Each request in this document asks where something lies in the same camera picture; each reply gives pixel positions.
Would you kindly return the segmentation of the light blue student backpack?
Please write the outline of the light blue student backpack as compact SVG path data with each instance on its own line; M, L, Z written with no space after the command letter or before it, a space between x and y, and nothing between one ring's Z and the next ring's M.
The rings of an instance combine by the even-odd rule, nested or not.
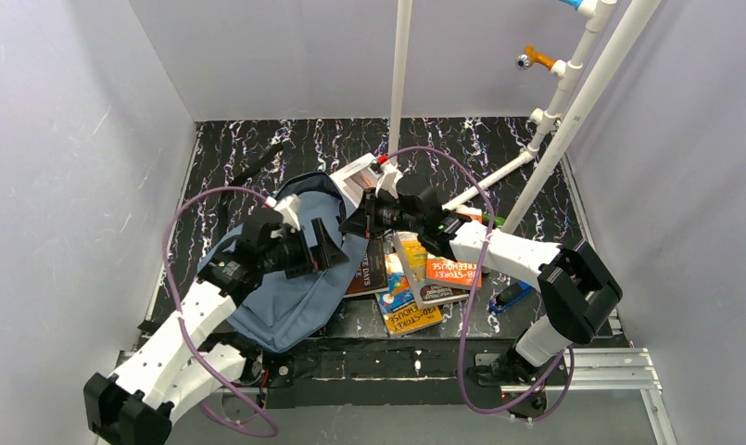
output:
M234 303L228 322L235 331L275 353L292 349L327 324L369 243L340 232L339 224L359 206L343 196L329 173L303 173L286 181L272 197L289 195L301 200L298 218L309 248L316 245L311 221L321 219L329 236L348 256L347 263L290 279L284 272L263 272L254 256L240 247L242 225L252 210L212 247L196 269L198 281L212 284Z

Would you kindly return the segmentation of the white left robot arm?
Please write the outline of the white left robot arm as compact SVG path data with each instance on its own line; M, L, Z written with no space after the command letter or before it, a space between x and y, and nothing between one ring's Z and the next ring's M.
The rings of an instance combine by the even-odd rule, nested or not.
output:
M246 301L284 290L287 282L350 277L349 244L336 222L293 210L258 209L205 258L197 281L151 338L110 375L83 388L90 430L107 444L163 444L187 411L214 390L233 388L245 353L220 341L199 347Z

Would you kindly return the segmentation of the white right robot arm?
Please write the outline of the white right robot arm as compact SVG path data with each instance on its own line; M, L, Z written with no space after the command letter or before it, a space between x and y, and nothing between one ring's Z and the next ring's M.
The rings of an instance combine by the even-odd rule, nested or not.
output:
M508 353L509 362L531 368L570 345L589 343L623 296L588 242L566 247L488 228L444 209L431 186L395 195L369 188L360 206L341 222L340 230L365 238L388 231L412 232L430 254L475 262L533 287L542 297L545 313Z

